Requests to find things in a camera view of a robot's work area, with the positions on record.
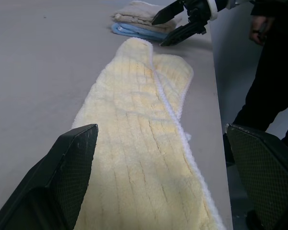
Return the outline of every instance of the floor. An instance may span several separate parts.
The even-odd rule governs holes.
[[[248,230],[245,217],[247,212],[252,210],[252,203],[247,197],[236,166],[227,168],[227,177],[233,228],[234,230]]]

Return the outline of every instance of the white fleece trim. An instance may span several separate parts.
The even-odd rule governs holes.
[[[226,230],[222,220],[221,220],[221,217],[219,216],[219,213],[218,213],[218,210],[215,206],[215,203],[211,197],[211,194],[208,190],[208,187],[207,187],[207,184],[200,172],[200,170],[198,169],[197,167],[197,164],[194,160],[194,157],[192,155],[192,151],[191,151],[191,148],[190,148],[190,145],[188,143],[188,140],[187,140],[187,137],[186,137],[186,134],[185,132],[183,131],[183,128],[179,122],[179,119],[176,117],[171,105],[169,104],[168,100],[166,99],[166,95],[162,89],[162,85],[161,85],[161,82],[160,82],[160,79],[158,77],[158,73],[157,71],[155,70],[155,66],[153,64],[153,45],[143,39],[140,39],[140,38],[132,38],[132,39],[137,39],[137,40],[140,40],[141,42],[145,43],[148,47],[149,47],[149,56],[150,56],[150,68],[151,70],[153,71],[154,73],[154,78],[156,80],[156,84],[157,84],[157,88],[158,88],[158,92],[161,96],[161,99],[163,101],[163,103],[165,104],[166,106],[166,109],[169,113],[169,115],[171,116],[171,118],[173,119],[173,121],[175,122],[175,125],[179,131],[179,135],[180,135],[180,138],[181,138],[181,141],[182,141],[182,144],[183,144],[183,147],[184,147],[184,150],[186,152],[186,159],[188,160],[188,163],[189,165],[192,167],[192,169],[194,170],[194,174],[198,176],[198,179],[202,185],[202,189],[203,189],[203,192],[204,192],[204,195],[205,195],[205,198],[206,198],[206,202],[210,208],[210,211],[211,211],[211,215],[213,216],[213,218],[215,219],[216,221],[216,226],[219,230]]]
[[[145,1],[137,1],[137,0],[135,0],[135,1],[132,1],[132,2],[144,3],[144,4],[146,4],[146,5],[150,5],[150,6],[158,6],[158,5],[150,4],[150,3],[145,2]]]

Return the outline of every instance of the textured rubber pad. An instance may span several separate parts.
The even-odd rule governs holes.
[[[286,225],[288,148],[273,135],[236,125],[227,126],[227,136],[240,178],[264,229]]]
[[[87,125],[61,135],[0,210],[0,230],[72,230],[88,187],[97,134],[97,125]]]

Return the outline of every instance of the folded towel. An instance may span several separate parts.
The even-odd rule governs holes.
[[[124,35],[129,37],[139,37],[146,40],[162,41],[167,34],[154,32],[139,28],[134,25],[128,25],[125,23],[114,23],[112,25],[112,31],[118,35]]]
[[[192,76],[145,40],[121,45],[72,126],[99,128],[75,230],[225,229],[179,122]]]
[[[152,25],[154,16],[163,8],[163,6],[143,1],[132,1],[121,10],[116,11],[112,17],[116,22],[132,24],[155,32],[169,33],[175,30],[177,24],[182,20],[182,16],[179,14],[165,24]]]

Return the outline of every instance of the gray table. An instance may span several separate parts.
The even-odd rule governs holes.
[[[100,71],[127,39],[109,29],[117,4],[0,1],[0,208],[70,129]],[[183,57],[194,69],[181,121],[219,213],[232,229],[210,33],[155,47]]]

